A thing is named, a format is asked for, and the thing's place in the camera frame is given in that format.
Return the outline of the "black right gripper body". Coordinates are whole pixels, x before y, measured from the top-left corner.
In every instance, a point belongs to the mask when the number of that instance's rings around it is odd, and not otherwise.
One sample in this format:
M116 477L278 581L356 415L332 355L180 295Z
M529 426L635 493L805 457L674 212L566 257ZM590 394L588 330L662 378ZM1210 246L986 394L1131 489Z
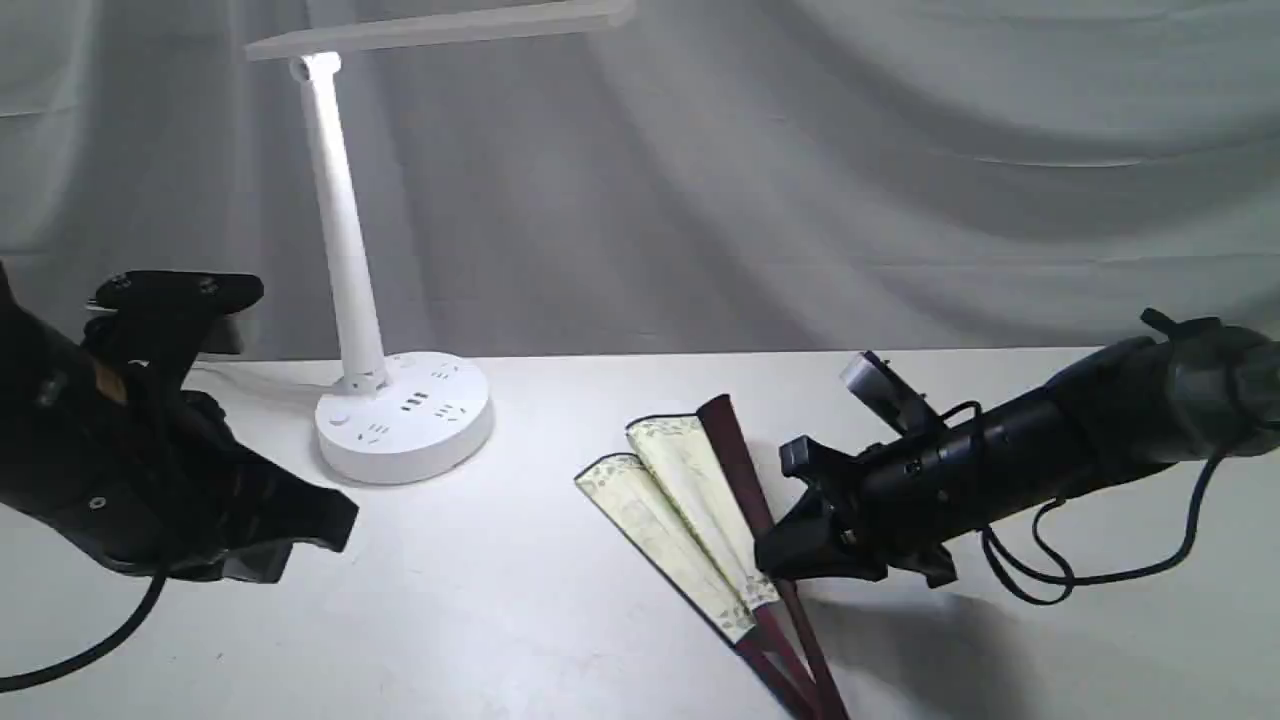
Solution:
M858 456L847 495L845 574L881 582L913 571L931 588L957 579L946 544L1037 503L1101 486L1105 447L1053 400L968 401L951 427L924 401L872 400L899 437Z

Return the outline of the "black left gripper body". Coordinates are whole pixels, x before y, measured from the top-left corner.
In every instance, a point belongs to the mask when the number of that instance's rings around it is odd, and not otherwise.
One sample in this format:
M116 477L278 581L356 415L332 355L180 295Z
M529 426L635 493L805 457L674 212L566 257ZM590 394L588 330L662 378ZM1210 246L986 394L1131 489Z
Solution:
M3 391L3 503L124 577L279 582L300 487L205 392Z

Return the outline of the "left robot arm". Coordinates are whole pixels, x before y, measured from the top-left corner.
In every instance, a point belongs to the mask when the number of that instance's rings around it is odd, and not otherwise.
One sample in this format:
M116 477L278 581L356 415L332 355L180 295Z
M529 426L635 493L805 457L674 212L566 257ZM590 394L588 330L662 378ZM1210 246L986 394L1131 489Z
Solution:
M91 300L83 338L20 306L1 313L1 497L127 577L274 584L293 548L344 551L358 506L241 443L202 354L242 350L251 274L127 272Z

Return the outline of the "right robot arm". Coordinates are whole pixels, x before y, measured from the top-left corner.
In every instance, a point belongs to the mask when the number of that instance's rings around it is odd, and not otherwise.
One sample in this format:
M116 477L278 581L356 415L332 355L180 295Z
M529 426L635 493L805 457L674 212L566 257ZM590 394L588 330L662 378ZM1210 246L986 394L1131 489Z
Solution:
M996 407L969 401L956 425L872 351L844 372L847 391L897 433L850 455L801 436L780 448L801 480L795 506L755 543L776 580L882 580L891 568L931 587L955 580L946 543L1028 509L1202 461L1277 448L1277 342L1215 316L1110 345Z

